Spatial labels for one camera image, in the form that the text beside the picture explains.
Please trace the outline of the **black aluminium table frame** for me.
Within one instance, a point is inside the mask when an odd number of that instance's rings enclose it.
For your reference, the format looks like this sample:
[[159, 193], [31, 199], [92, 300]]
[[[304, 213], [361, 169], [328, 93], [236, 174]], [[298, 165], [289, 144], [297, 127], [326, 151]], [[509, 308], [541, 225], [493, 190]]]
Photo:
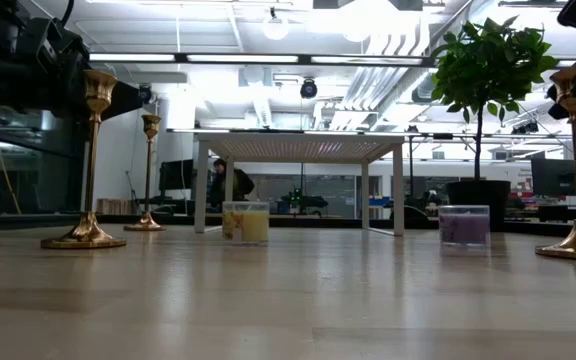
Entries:
[[[121, 224], [128, 225], [136, 222], [136, 215], [98, 215], [101, 224]], [[154, 219], [164, 226], [193, 226], [194, 218], [188, 216], [168, 216], [156, 214]], [[74, 226], [79, 220], [74, 214], [31, 214], [31, 215], [1, 215], [0, 230], [29, 229], [39, 227], [62, 227]], [[328, 229], [359, 229], [362, 227], [360, 219], [344, 218], [307, 218], [307, 217], [279, 217], [271, 216], [269, 220], [271, 227], [286, 228], [328, 228]], [[404, 223], [406, 230], [438, 230], [438, 220], [406, 220]], [[572, 226], [563, 223], [536, 223], [536, 222], [506, 222], [503, 231], [508, 233], [529, 234], [539, 236], [565, 236]]]

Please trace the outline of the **yellow candle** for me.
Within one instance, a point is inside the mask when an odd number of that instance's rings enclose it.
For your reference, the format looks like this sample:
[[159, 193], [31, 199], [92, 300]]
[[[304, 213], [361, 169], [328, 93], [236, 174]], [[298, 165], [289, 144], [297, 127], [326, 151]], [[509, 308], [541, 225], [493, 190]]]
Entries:
[[234, 244], [259, 245], [269, 241], [269, 204], [231, 201], [222, 204], [222, 238]]

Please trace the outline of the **black computer monitor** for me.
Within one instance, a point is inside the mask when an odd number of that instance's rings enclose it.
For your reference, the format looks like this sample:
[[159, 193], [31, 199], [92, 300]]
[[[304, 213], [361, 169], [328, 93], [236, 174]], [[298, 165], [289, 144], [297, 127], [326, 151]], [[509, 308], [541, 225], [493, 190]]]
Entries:
[[194, 166], [192, 159], [162, 162], [159, 190], [184, 190], [192, 187]]
[[575, 161], [531, 160], [533, 193], [540, 196], [576, 196]]

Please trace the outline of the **person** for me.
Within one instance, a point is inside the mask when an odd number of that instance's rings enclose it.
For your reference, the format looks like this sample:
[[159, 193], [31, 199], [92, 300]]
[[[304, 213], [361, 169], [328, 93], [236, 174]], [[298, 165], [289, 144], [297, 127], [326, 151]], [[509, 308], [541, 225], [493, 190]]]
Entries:
[[[215, 174], [208, 192], [208, 201], [213, 208], [220, 209], [225, 199], [225, 181], [227, 163], [223, 159], [213, 162]], [[246, 196], [254, 189], [254, 183], [250, 177], [241, 169], [234, 169], [233, 179], [233, 201], [245, 201]]]

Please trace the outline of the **yellow stick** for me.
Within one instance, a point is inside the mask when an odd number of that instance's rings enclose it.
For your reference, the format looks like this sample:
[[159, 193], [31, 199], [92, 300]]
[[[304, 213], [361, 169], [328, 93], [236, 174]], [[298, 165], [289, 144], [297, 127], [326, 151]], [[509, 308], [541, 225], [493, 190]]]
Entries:
[[11, 181], [10, 181], [10, 178], [9, 178], [9, 175], [8, 175], [8, 172], [7, 172], [5, 160], [4, 160], [4, 158], [3, 158], [3, 153], [1, 152], [1, 149], [0, 149], [0, 166], [1, 166], [1, 171], [3, 172], [3, 176], [4, 176], [5, 183], [6, 183], [6, 187], [7, 187], [8, 192], [9, 192], [11, 198], [12, 198], [12, 201], [13, 201], [13, 204], [14, 204], [14, 207], [15, 207], [15, 210], [16, 210], [16, 213], [17, 213], [17, 215], [22, 215], [22, 211], [21, 211], [21, 208], [20, 208], [20, 206], [19, 206], [19, 202], [18, 202], [17, 196], [16, 196], [16, 194], [15, 194], [13, 188], [12, 188], [12, 184], [11, 184]]

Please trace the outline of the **background robot with green lights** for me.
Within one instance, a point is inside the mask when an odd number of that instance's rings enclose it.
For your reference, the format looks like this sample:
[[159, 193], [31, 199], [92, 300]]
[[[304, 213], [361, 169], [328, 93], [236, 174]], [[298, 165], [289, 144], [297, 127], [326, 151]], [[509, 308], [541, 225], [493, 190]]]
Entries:
[[304, 195], [301, 188], [294, 188], [277, 201], [279, 214], [322, 216], [328, 202], [321, 196]]

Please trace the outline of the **green leafy potted tree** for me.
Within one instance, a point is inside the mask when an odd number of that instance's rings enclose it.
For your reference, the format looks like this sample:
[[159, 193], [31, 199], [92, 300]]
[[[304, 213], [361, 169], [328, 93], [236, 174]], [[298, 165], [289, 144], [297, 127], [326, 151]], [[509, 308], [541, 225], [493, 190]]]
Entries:
[[466, 21], [457, 33], [443, 35], [443, 44], [431, 57], [437, 65], [431, 98], [459, 113], [467, 123], [476, 121], [474, 179], [481, 179], [483, 123], [486, 114], [503, 121], [517, 113], [532, 86], [543, 81], [558, 60], [549, 55], [544, 31], [517, 29], [513, 17], [499, 24]]

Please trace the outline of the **wooden slatted crate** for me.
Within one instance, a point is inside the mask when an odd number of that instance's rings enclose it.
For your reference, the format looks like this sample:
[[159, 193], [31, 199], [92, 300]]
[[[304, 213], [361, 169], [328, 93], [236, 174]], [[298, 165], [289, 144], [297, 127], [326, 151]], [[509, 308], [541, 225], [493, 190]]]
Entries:
[[135, 208], [131, 200], [99, 198], [96, 202], [96, 211], [104, 215], [133, 215]]

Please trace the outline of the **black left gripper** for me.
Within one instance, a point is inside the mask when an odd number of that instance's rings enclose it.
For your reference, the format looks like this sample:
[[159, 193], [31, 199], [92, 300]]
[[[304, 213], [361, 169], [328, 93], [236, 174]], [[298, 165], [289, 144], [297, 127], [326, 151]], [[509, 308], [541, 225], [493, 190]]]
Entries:
[[86, 114], [88, 106], [90, 121], [142, 107], [137, 88], [111, 74], [85, 76], [88, 60], [78, 34], [57, 19], [33, 18], [18, 37], [12, 58], [0, 63], [0, 101], [56, 114]]

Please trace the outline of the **white globe ceiling lamp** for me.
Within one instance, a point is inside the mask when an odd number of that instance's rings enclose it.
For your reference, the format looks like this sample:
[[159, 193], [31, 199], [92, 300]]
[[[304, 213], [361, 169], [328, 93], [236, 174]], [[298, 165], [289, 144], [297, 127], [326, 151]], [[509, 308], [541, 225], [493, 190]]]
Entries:
[[282, 40], [289, 33], [289, 21], [281, 17], [275, 7], [270, 7], [262, 22], [262, 32], [270, 40]]

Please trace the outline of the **purple candle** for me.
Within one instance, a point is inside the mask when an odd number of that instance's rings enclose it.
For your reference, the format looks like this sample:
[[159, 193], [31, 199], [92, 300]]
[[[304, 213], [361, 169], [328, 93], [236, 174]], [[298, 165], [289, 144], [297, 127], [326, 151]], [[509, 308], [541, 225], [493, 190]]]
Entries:
[[440, 241], [445, 244], [486, 246], [490, 238], [487, 205], [444, 205], [438, 208]]

